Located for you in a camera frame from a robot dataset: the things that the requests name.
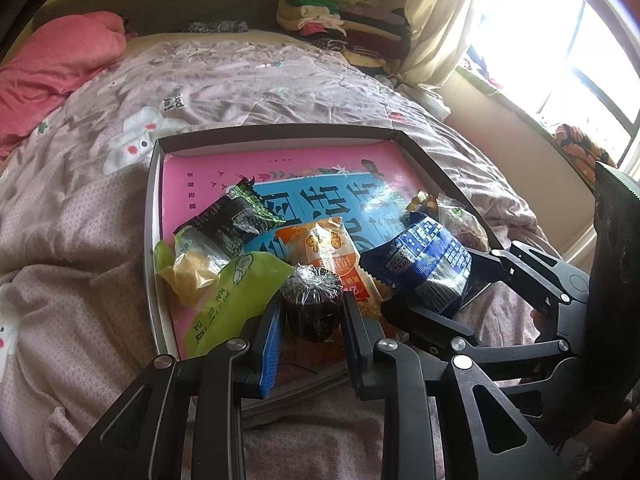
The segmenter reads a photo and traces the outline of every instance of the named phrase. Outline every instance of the blue wrapper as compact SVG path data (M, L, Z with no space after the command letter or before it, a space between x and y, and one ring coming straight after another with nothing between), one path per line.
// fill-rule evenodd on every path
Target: blue wrapper
M427 308L441 313L464 294L471 256L427 216L386 244L363 252L360 266L386 285L414 290Z

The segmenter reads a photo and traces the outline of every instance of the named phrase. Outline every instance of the curtain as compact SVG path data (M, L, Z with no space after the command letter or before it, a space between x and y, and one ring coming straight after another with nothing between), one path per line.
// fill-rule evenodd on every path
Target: curtain
M401 75L410 86L442 86L470 44L473 0L407 0L404 13L412 36Z

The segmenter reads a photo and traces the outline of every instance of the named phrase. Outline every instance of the snack package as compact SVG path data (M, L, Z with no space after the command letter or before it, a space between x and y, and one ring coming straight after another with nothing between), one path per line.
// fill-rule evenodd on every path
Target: snack package
M463 295L471 256L449 231L425 216L393 240L362 253L360 265L387 285L414 290L427 308L441 313Z
M405 224L419 222L425 215L442 224L456 239L469 249L489 252L489 241L478 219L464 206L440 193L438 199L425 191L419 191L407 205L409 212Z
M287 249L290 264L324 267L340 276L344 290L352 290L363 316L380 318L380 293L360 268L360 254L351 240L342 218L322 218L315 222L278 229L276 238Z
M187 226L174 238L175 253L165 240L154 249L156 273L160 274L189 308L199 308L215 293L220 271L228 256L197 229Z
M270 212L260 195L254 191L253 181L242 178L235 186L202 213L178 227L195 227L220 247L229 258L242 252L242 246L255 237L265 234L285 223L285 219Z
M218 291L207 300L184 335L187 358L204 355L239 336L244 322L264 312L292 272L293 267L271 253L251 252L231 260L220 272Z
M337 274L322 267L296 265L280 290L294 336L321 343L340 325L342 282Z

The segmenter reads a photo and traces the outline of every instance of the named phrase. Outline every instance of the rice cracker package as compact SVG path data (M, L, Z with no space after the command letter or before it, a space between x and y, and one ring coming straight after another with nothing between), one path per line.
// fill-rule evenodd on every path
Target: rice cracker package
M342 288L353 291L363 316L379 319L382 298L371 276L358 264L360 253L342 218L322 218L278 229L275 237L287 248L291 265L323 267L340 276Z

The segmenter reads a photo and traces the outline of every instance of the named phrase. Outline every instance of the pink blanket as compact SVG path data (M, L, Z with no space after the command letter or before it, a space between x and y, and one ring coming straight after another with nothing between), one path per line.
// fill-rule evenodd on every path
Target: pink blanket
M0 68L0 160L126 48L112 12L63 16L36 30Z

